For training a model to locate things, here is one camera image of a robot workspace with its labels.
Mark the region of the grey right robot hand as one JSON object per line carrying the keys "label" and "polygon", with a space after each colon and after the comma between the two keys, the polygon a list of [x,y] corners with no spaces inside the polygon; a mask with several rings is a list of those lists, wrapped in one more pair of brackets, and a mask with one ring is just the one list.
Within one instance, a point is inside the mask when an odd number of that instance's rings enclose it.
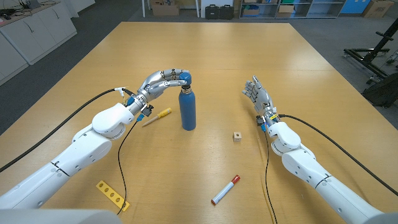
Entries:
{"label": "grey right robot hand", "polygon": [[254,104],[254,109],[261,116],[269,116],[274,113],[274,106],[271,96],[267,90],[263,88],[257,76],[252,76],[252,81],[245,83],[244,90],[242,91]]}

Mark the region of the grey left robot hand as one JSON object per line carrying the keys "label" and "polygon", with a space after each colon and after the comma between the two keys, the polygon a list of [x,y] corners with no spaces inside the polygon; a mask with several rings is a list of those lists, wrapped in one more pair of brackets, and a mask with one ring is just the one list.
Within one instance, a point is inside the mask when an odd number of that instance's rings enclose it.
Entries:
{"label": "grey left robot hand", "polygon": [[137,95],[148,103],[163,94],[166,88],[191,84],[192,76],[188,70],[176,68],[159,70],[144,80],[137,90]]}

